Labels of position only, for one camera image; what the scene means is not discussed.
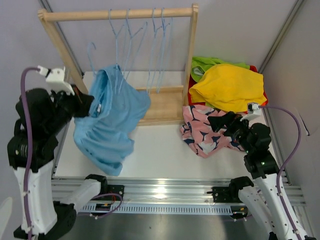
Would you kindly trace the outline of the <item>blue hanger of green shorts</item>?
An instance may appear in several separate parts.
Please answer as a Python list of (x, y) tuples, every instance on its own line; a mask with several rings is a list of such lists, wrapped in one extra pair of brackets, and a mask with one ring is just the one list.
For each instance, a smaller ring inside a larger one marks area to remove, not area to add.
[(162, 40), (161, 40), (161, 55), (160, 55), (160, 65), (159, 65), (159, 72), (158, 72), (158, 79), (156, 82), (156, 93), (158, 94), (160, 92), (160, 87), (161, 87), (161, 83), (163, 80), (163, 74), (164, 74), (164, 57), (165, 57), (165, 47), (166, 47), (166, 30), (167, 30), (167, 26), (169, 25), (166, 24), (166, 20), (164, 17), (164, 11), (165, 8), (163, 7), (161, 9), (161, 24), (162, 24)]

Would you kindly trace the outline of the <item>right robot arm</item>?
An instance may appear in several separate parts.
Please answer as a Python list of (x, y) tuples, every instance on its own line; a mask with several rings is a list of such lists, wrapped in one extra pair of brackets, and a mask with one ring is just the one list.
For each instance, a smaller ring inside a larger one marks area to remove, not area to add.
[(281, 170), (269, 150), (270, 128), (260, 122), (250, 125), (234, 112), (210, 116), (208, 121), (214, 132), (225, 128), (224, 136), (233, 137), (245, 151), (244, 165), (251, 176), (232, 179), (229, 198), (245, 204), (269, 240), (311, 240), (290, 204)]

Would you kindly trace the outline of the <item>green shorts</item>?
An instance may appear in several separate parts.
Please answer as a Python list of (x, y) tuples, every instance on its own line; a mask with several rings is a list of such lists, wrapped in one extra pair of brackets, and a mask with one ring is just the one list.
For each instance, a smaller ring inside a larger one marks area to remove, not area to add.
[(245, 64), (244, 62), (232, 63), (232, 62), (227, 62), (220, 58), (215, 58), (215, 57), (193, 56), (191, 61), (190, 75), (192, 79), (196, 83), (198, 83), (207, 70), (219, 64), (229, 64), (229, 65), (241, 67), (248, 70), (250, 69), (250, 66)]

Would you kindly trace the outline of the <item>pink patterned shorts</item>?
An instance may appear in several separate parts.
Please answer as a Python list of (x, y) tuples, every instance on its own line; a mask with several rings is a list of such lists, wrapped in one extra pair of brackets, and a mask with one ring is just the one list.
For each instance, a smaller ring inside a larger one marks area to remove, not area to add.
[(202, 158), (208, 158), (223, 148), (243, 152), (233, 137), (224, 136), (226, 128), (214, 132), (208, 117), (222, 117), (226, 113), (205, 105), (188, 105), (182, 108), (184, 124), (180, 126), (182, 140)]

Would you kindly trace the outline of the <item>light blue shorts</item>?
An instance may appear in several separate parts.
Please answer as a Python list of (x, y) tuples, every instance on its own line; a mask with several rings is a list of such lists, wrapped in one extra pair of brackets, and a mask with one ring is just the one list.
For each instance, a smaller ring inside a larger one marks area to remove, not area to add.
[(151, 99), (128, 84), (116, 64), (95, 74), (89, 94), (94, 97), (89, 115), (74, 120), (75, 145), (105, 174), (118, 176), (134, 150), (129, 135), (146, 115)]

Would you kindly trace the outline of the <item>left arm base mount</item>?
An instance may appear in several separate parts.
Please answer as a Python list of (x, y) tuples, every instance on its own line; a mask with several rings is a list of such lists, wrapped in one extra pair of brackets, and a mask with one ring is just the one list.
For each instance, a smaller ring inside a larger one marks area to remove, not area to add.
[(101, 196), (103, 194), (118, 194), (121, 195), (121, 197), (124, 197), (125, 193), (125, 186), (124, 185), (119, 185), (119, 184), (111, 184), (108, 185), (107, 187), (104, 187), (100, 193), (97, 199), (101, 201), (119, 201), (120, 197), (117, 195), (108, 195), (108, 196)]

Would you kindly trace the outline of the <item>blue hanger of yellow shorts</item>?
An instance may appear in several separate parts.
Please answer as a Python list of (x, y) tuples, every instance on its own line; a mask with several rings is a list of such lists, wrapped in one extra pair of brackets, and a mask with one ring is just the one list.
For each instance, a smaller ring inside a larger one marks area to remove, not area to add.
[(156, 26), (156, 21), (155, 21), (155, 11), (156, 8), (152, 9), (152, 25), (153, 25), (153, 41), (152, 41), (152, 46), (151, 46), (151, 53), (150, 53), (150, 58), (149, 58), (149, 64), (148, 64), (148, 78), (147, 78), (147, 84), (146, 84), (146, 93), (149, 96), (150, 95), (150, 88), (152, 87), (152, 66), (154, 63), (154, 54), (155, 54), (155, 48), (156, 48), (156, 43), (157, 43), (157, 34), (159, 29), (162, 27), (157, 27)]

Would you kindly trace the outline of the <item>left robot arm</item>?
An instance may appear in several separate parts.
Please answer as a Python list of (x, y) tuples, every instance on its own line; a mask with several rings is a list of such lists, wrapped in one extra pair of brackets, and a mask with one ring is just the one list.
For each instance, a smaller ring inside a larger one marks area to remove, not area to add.
[(87, 117), (94, 100), (76, 86), (72, 90), (67, 93), (33, 88), (23, 91), (15, 106), (19, 118), (7, 154), (23, 206), (22, 224), (13, 233), (18, 239), (58, 240), (72, 229), (77, 214), (91, 199), (108, 196), (107, 178), (90, 174), (72, 194), (62, 200), (53, 199), (57, 134), (71, 119)]

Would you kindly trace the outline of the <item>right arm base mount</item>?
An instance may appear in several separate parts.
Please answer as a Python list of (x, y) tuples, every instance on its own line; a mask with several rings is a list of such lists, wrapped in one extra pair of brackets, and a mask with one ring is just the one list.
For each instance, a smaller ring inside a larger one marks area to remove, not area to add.
[(213, 186), (206, 193), (212, 196), (214, 203), (241, 203), (236, 191), (229, 186)]

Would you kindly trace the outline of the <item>blue hanger of pink shorts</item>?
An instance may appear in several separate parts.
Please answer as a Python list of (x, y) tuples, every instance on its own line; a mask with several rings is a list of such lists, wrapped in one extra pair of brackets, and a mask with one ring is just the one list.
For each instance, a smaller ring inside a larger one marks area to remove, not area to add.
[(111, 30), (113, 32), (114, 39), (115, 39), (115, 65), (118, 67), (119, 66), (118, 37), (119, 37), (120, 33), (122, 32), (122, 29), (124, 28), (125, 25), (122, 24), (121, 27), (119, 28), (119, 30), (116, 31), (116, 29), (113, 26), (112, 20), (111, 20), (111, 11), (112, 11), (112, 9), (108, 10), (108, 22), (111, 26)]

